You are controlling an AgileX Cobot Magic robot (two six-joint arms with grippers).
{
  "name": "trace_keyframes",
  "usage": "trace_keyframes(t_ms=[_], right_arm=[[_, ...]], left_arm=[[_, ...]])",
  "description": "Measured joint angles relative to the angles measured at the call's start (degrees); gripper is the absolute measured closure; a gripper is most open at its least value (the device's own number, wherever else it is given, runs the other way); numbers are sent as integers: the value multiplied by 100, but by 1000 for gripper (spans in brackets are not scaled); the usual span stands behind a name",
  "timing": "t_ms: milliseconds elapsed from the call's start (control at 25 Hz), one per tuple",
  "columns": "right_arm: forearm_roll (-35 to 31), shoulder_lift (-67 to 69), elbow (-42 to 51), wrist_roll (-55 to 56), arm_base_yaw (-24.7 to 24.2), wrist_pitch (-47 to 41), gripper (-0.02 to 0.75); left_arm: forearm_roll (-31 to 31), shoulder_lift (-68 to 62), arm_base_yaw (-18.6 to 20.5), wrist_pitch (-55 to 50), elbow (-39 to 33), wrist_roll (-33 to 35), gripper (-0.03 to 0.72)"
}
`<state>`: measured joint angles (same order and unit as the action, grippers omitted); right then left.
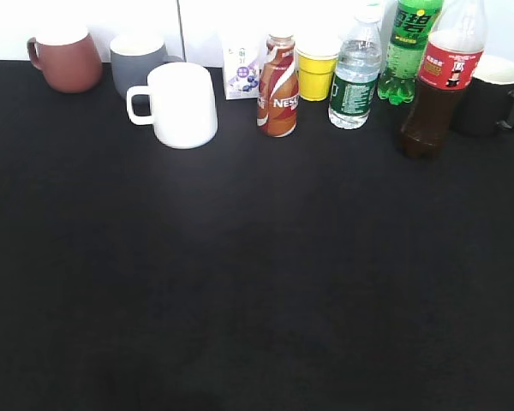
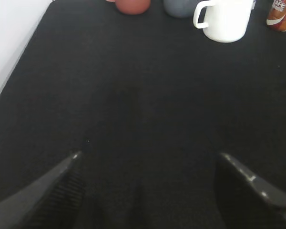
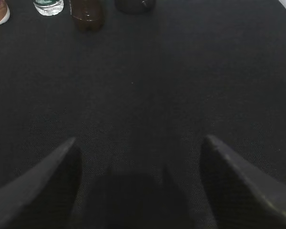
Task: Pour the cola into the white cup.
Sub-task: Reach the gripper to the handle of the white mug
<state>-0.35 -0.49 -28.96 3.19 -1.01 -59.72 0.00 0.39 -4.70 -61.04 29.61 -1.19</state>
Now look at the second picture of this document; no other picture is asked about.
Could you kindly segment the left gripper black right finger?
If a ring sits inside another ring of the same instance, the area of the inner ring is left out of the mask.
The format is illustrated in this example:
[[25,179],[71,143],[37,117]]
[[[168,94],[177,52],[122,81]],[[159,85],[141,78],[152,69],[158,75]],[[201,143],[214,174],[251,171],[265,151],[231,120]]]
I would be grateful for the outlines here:
[[286,192],[227,153],[216,161],[214,194],[228,229],[286,229]]

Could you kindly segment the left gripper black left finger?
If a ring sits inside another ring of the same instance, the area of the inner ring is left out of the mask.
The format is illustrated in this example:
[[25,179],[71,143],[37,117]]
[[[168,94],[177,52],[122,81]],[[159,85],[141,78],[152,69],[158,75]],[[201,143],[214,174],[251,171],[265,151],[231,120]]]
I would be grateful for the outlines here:
[[85,196],[82,152],[0,202],[0,229],[72,229]]

